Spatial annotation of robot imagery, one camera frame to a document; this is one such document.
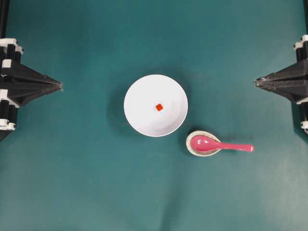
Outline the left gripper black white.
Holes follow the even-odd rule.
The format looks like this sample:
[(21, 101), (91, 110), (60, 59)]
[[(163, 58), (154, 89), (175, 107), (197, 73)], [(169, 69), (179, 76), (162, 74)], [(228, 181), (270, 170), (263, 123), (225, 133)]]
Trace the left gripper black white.
[[(15, 130), (20, 106), (62, 89), (61, 82), (21, 64), (23, 51), (15, 38), (0, 40), (1, 130)], [(9, 84), (13, 78), (41, 84)]]

